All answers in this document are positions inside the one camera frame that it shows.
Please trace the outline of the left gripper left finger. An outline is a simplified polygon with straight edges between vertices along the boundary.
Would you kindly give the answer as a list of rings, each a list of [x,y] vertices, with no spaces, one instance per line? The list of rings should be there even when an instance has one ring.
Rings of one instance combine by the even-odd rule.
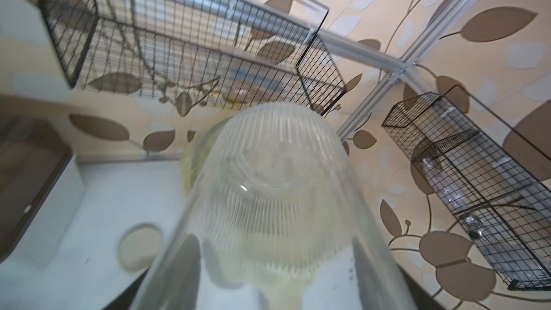
[[[119,294],[113,301],[107,304],[103,310],[129,310],[131,304],[136,297],[136,294],[146,276],[149,272],[146,269],[130,286],[128,286],[121,294]]]

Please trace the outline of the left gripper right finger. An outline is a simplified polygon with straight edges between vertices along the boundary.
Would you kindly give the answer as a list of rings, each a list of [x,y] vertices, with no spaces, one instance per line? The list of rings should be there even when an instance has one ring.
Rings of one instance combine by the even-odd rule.
[[[400,267],[413,301],[419,310],[444,310],[408,273]]]

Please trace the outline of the beige jar lid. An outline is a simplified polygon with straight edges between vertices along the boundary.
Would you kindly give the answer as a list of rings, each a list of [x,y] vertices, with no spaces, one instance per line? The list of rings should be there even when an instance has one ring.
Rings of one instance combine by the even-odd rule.
[[[164,245],[161,228],[145,222],[129,228],[117,245],[116,257],[122,270],[137,273],[148,269]]]

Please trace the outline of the jar with beige lid front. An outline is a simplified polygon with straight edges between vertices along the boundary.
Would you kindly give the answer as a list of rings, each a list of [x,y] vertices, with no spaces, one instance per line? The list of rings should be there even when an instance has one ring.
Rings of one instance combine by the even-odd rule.
[[[414,309],[332,127],[266,103],[225,124],[133,309]]]

